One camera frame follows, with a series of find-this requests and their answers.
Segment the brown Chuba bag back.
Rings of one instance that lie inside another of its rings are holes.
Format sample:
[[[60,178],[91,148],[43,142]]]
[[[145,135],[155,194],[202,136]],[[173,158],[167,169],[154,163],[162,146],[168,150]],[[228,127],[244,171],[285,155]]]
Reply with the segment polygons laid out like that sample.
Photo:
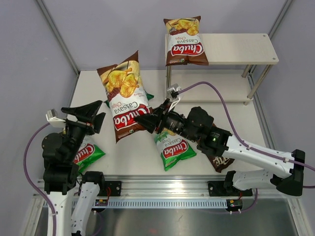
[[[138,52],[119,64],[96,70],[106,91],[116,142],[144,130],[135,120],[152,112],[140,75]]]

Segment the brown chuba bag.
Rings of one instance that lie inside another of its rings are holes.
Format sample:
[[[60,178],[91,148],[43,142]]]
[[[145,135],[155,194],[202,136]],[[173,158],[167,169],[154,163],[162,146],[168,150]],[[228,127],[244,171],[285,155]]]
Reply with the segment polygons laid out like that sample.
[[[208,65],[208,59],[199,34],[201,16],[164,19],[167,29],[166,66]]]
[[[152,112],[140,75],[138,52],[119,64],[96,70],[106,91],[116,142],[144,130],[135,120]]]

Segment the brown Kettle chips bag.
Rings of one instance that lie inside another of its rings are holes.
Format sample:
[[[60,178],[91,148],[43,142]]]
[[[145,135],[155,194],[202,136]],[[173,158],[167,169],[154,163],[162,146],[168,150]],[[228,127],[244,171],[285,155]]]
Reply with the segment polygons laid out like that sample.
[[[216,155],[208,155],[207,157],[217,173],[221,173],[222,170],[228,168],[235,161],[233,158],[220,157]]]

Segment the brown Chuba bag front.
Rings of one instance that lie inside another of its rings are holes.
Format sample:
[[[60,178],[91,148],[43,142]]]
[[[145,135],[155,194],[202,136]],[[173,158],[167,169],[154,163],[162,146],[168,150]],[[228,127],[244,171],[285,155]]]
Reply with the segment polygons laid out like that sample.
[[[201,16],[164,19],[167,29],[166,66],[208,65],[208,59],[199,34]]]

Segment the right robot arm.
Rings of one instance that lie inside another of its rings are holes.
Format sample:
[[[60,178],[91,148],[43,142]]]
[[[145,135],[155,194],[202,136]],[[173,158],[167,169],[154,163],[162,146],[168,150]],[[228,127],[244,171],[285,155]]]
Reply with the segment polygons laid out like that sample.
[[[213,125],[214,118],[201,107],[191,108],[187,117],[171,109],[166,99],[149,114],[140,115],[135,121],[149,133],[168,129],[196,143],[196,148],[207,157],[215,156],[241,160],[259,167],[258,171],[229,171],[223,183],[229,195],[239,190],[274,186],[279,192],[300,197],[303,192],[305,153],[277,151],[246,143],[236,132]]]

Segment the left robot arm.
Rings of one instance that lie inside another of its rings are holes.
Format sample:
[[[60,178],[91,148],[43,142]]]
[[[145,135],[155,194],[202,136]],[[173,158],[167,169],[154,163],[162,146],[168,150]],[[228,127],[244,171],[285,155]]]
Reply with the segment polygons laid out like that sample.
[[[50,125],[64,129],[47,135],[41,144],[44,191],[50,208],[48,226],[54,236],[84,236],[96,196],[106,191],[103,173],[88,172],[83,175],[77,204],[72,206],[79,174],[74,159],[84,138],[100,132],[105,117],[105,113],[99,113],[102,103],[98,100],[79,107],[63,107],[61,111],[76,117],[75,121],[59,118],[54,109],[46,113]]]

